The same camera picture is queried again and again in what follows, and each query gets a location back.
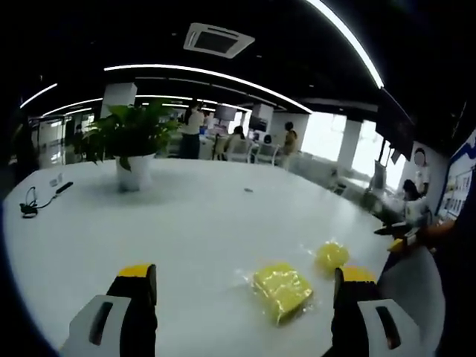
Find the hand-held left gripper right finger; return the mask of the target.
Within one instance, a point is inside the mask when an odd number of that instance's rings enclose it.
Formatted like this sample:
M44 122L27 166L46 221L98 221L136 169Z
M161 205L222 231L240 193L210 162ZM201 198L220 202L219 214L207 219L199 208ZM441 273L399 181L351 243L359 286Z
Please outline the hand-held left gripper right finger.
M357 266L335 270L331 323L334 356L428 356L420 329L374 276Z

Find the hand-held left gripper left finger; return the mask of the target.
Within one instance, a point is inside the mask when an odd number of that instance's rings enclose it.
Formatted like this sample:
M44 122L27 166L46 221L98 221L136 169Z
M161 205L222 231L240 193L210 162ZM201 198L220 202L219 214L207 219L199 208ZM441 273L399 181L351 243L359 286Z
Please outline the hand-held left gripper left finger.
M71 320L61 356L154 356L156 265L123 268Z

